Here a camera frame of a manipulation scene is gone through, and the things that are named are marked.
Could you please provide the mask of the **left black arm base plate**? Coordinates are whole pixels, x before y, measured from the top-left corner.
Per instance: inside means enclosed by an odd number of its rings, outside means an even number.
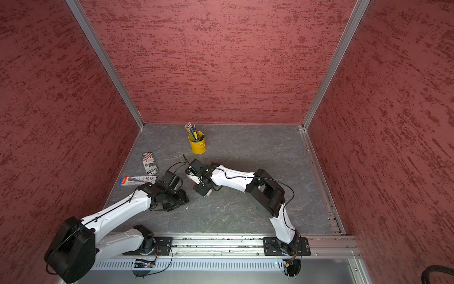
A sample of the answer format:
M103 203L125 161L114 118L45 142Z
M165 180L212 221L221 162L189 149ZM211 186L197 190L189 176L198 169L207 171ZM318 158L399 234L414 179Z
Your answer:
M146 237L139 249L132 252L125 252L123 256L169 256L172 237Z

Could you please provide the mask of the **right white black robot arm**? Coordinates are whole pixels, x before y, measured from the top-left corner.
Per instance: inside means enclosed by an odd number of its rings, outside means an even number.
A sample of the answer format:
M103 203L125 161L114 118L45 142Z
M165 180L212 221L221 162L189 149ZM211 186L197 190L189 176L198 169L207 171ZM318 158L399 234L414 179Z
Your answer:
M208 166L195 159L185 174L195 183L193 189L201 196L208 196L222 187L246 194L257 211L270 219L281 253L297 254L299 234L288 217L285 191L265 170L240 172L216 163Z

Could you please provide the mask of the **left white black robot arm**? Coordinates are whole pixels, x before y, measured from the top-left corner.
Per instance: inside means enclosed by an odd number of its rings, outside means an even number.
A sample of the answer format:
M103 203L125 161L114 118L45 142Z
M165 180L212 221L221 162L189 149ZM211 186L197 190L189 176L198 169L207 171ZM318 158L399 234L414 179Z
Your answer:
M98 213L82 219L70 217L60 225L44 256L46 272L72 284L94 265L120 254L157 257L161 246L157 244L154 233L146 227L137 225L115 235L111 231L156 205L169 212L188 202L183 189L169 191L145 183Z

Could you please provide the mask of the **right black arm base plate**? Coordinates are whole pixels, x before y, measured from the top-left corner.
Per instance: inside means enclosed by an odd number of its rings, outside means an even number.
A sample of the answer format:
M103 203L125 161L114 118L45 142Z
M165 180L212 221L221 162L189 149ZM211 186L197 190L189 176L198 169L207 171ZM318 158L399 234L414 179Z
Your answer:
M263 238L264 254L266 256L310 256L311 250L309 241L305 237L295 235L293 240L287 244L276 237Z

